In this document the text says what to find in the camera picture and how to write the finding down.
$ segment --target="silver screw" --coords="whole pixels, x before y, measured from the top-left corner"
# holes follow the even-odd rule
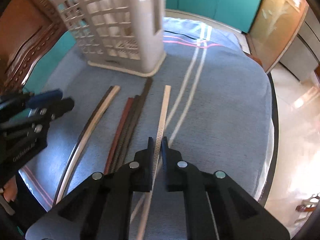
[[[35,133],[40,133],[42,130],[42,125],[41,124],[38,124],[35,128]]]
[[[41,109],[40,114],[41,114],[41,115],[45,115],[46,112],[47,112],[47,109],[44,108],[44,109]]]
[[[102,173],[101,172],[95,172],[91,175],[91,177],[94,179],[94,180],[99,180],[102,178]]]
[[[218,179],[223,179],[226,176],[226,174],[223,171],[217,171],[216,172],[216,177]]]
[[[131,169],[136,169],[136,168],[138,168],[140,166],[140,164],[138,163],[138,162],[131,162],[131,163],[129,163],[129,167],[131,168]]]
[[[188,163],[186,163],[185,161],[179,161],[177,165],[179,168],[185,168],[188,166]]]

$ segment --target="basket base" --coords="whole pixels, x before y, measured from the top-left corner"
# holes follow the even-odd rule
[[[130,70],[130,69],[125,69],[125,68],[115,67],[115,66],[111,66],[111,65],[104,65],[104,64],[94,63],[94,62],[92,62],[90,60],[88,61],[88,64],[90,66],[94,66],[94,67],[102,67],[102,68],[106,68],[106,69],[110,69],[110,70],[116,70],[116,71],[120,71],[120,72],[123,72],[123,73],[128,73],[128,74],[139,76],[139,77],[148,78],[148,77],[154,76],[159,71],[159,69],[160,69],[160,67],[161,67],[161,65],[162,65],[162,63],[163,63],[163,61],[164,61],[166,56],[167,56],[166,52],[163,52],[160,60],[156,64],[156,67],[150,73],[141,73],[141,72]]]

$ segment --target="white plastic basket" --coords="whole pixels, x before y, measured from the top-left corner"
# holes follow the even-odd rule
[[[165,0],[51,0],[88,64],[142,77],[164,58]]]

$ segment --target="floor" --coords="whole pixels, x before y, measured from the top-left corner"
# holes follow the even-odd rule
[[[209,19],[207,17],[202,17],[202,16],[197,16],[195,14],[189,14],[186,12],[177,12],[174,10],[166,10],[165,15],[167,17],[173,17],[173,18],[180,18],[180,19],[188,19],[188,20],[195,20],[195,21],[201,21],[204,22],[205,24],[211,26],[214,29],[218,29],[218,30],[222,30],[222,31],[226,31],[226,32],[230,32],[233,33],[234,35],[236,35],[236,37],[239,40],[239,43],[242,47],[242,50],[248,54],[250,54],[250,50],[249,50],[249,46],[247,43],[247,39],[245,38],[244,34],[241,33],[240,30],[237,30],[231,26],[228,26],[226,24],[223,23],[219,23],[215,20]]]
[[[296,206],[320,192],[320,89],[312,78],[300,83],[281,64],[271,75],[278,104],[279,149],[265,208],[294,236],[310,215],[297,212]]]

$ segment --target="hand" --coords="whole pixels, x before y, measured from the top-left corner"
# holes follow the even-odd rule
[[[12,177],[5,185],[4,185],[3,197],[7,202],[15,201],[18,193],[16,177]]]

